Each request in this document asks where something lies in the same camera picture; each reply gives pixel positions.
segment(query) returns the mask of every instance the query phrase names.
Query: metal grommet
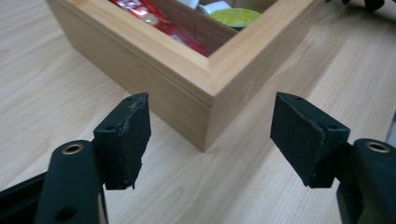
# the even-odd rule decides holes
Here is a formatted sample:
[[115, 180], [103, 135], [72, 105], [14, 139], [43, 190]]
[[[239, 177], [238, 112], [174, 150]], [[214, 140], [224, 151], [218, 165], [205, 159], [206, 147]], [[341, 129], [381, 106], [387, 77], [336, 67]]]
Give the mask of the metal grommet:
[[73, 145], [65, 147], [62, 150], [62, 153], [64, 155], [72, 155], [72, 154], [76, 154], [76, 153], [80, 152], [83, 148], [84, 148], [84, 146], [82, 144], [73, 144]]
[[372, 151], [381, 152], [381, 153], [388, 153], [390, 149], [387, 146], [384, 146], [377, 142], [366, 142], [365, 144], [368, 148]]

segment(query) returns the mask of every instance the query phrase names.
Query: wooden table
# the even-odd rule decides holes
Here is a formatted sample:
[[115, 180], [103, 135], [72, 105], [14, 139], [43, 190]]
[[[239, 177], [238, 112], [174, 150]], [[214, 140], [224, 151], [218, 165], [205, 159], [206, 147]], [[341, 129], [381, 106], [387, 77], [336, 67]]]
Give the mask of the wooden table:
[[[206, 153], [151, 113], [136, 190], [106, 193], [110, 222], [339, 223], [337, 183], [307, 189], [269, 138], [276, 91], [339, 119], [352, 129], [350, 143], [386, 137], [396, 105], [396, 4], [372, 15], [360, 1], [339, 2], [323, 8], [305, 41]], [[57, 146], [91, 140], [126, 96], [72, 49], [43, 0], [1, 1], [0, 190], [45, 172]]]

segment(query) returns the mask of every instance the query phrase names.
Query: black plastic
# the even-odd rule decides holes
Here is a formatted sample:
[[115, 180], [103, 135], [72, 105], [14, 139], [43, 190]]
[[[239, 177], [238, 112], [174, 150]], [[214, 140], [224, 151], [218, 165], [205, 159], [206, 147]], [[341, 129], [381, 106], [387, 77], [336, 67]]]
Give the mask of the black plastic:
[[364, 0], [364, 3], [366, 5], [366, 9], [368, 11], [376, 11], [380, 9], [382, 6], [384, 6], [385, 1], [384, 0]]
[[359, 223], [396, 223], [396, 148], [374, 139], [359, 139], [351, 165], [364, 207]]
[[0, 223], [32, 223], [46, 173], [0, 192]]
[[332, 186], [332, 160], [346, 146], [349, 132], [348, 127], [305, 99], [276, 94], [271, 138], [306, 186]]
[[124, 99], [93, 131], [106, 189], [134, 188], [151, 136], [149, 95]]
[[106, 223], [92, 143], [58, 147], [49, 163], [35, 223]]

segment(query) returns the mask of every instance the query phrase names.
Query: wooden box frame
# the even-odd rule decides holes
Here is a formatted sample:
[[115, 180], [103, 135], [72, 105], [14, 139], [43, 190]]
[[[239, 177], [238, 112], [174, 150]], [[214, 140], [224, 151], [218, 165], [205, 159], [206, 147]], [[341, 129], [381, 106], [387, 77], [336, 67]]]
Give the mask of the wooden box frame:
[[75, 49], [130, 93], [147, 91], [152, 111], [206, 150], [295, 50], [324, 1], [277, 0], [208, 58], [107, 0], [48, 3]]

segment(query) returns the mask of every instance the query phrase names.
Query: yellow-green object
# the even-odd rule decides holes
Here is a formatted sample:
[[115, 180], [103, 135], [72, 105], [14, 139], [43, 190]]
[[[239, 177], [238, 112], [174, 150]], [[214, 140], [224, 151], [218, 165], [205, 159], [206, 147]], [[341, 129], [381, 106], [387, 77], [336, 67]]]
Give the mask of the yellow-green object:
[[213, 12], [210, 18], [234, 28], [243, 28], [260, 17], [257, 11], [245, 8], [226, 8]]

